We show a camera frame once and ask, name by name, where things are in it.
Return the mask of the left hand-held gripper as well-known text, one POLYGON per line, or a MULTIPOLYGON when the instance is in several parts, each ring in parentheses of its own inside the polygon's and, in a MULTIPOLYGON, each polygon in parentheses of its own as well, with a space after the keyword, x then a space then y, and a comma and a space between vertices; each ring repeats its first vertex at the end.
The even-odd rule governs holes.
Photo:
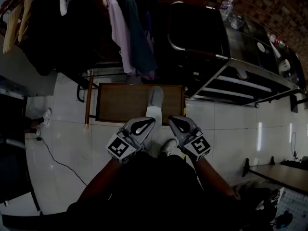
POLYGON ((105 147, 107 152, 119 163, 127 163, 143 148, 142 143, 151 134, 155 123, 152 117, 132 118, 112 135, 105 147))

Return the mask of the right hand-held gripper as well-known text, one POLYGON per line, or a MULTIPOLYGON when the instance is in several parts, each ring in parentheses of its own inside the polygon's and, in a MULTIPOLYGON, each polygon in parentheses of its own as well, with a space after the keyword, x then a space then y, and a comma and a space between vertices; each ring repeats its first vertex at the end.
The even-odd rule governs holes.
POLYGON ((179 141, 181 151, 186 154, 192 162, 197 162, 209 154, 210 144, 205 139, 203 132, 196 123, 188 117, 170 115, 169 126, 179 141))

